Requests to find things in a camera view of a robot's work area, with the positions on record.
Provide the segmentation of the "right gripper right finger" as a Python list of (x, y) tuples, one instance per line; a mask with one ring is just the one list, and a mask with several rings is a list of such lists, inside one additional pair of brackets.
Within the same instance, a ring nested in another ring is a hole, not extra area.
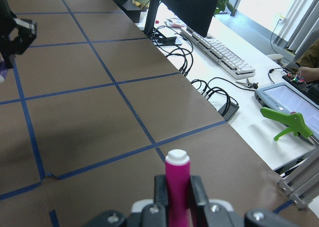
[(206, 227), (204, 208), (208, 205), (209, 199), (200, 176), (190, 176), (188, 202), (192, 225), (194, 227)]

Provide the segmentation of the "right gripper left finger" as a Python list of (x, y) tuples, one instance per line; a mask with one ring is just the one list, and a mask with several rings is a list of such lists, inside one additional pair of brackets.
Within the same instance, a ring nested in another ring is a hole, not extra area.
[(165, 226), (169, 224), (169, 195), (165, 175), (154, 177), (154, 203), (164, 207)]

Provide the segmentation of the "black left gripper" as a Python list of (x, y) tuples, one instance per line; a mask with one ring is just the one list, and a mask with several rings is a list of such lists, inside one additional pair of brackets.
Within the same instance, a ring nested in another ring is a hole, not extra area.
[(37, 38), (37, 22), (19, 19), (7, 0), (0, 0), (0, 53), (7, 69), (13, 69), (15, 56), (22, 55)]

